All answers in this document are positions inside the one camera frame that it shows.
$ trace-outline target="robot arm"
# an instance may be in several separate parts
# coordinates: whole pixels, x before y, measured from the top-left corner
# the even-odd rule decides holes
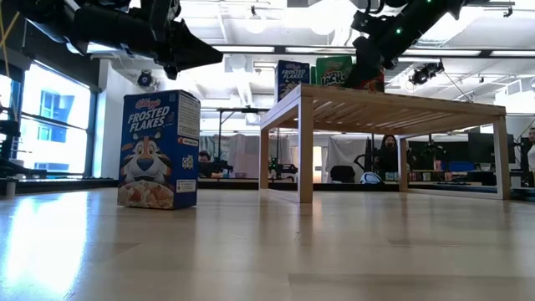
[[[222,53],[193,36],[180,0],[12,0],[18,11],[53,41],[71,43],[86,55],[89,43],[154,59],[169,79],[179,72],[222,61]]]
[[[377,12],[385,5],[402,8],[396,16],[373,16],[370,14],[370,0],[365,12],[354,15],[351,28],[367,33],[358,37],[353,45],[356,47],[357,64],[353,67],[345,86],[360,85],[362,81],[371,80],[379,75],[384,67],[393,69],[397,59],[412,46],[425,32],[437,23],[446,13],[459,18],[461,8],[467,4],[483,4],[489,0],[380,0]]]

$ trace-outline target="desk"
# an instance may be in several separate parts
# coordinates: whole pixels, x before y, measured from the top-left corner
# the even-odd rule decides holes
[[[298,129],[299,172],[295,201],[311,203],[313,130],[397,135],[400,191],[431,194],[436,192],[410,190],[407,186],[407,138],[492,123],[498,193],[488,196],[441,191],[440,194],[509,199],[511,183],[505,115],[506,111],[502,106],[301,84],[270,109],[260,121],[260,188],[268,188],[268,142],[272,128]]]

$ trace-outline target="black cable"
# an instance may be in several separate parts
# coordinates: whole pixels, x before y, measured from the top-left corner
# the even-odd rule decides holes
[[[468,97],[468,95],[466,95],[464,92],[462,92],[461,88],[459,88],[459,86],[455,83],[455,81],[453,81],[453,79],[451,79],[450,75],[448,75],[448,74],[446,73],[446,71],[444,71],[444,74],[445,74],[445,75],[448,77],[448,79],[449,79],[449,80],[456,86],[456,88],[457,88],[459,91],[461,91],[462,95],[463,95],[464,97],[466,97],[466,100],[468,100],[468,102],[471,103],[472,101],[471,101],[470,97]]]

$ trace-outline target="white wall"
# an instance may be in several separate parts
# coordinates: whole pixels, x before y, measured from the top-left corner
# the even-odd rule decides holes
[[[103,92],[97,99],[93,175],[118,179],[124,97],[144,91],[112,69],[107,59],[100,61],[99,87]]]

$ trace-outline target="kellogg's logo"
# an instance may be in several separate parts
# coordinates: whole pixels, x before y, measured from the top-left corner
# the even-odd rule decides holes
[[[135,103],[135,108],[136,109],[149,108],[149,110],[152,110],[155,107],[159,106],[160,103],[161,101],[159,99],[157,100],[140,99]]]

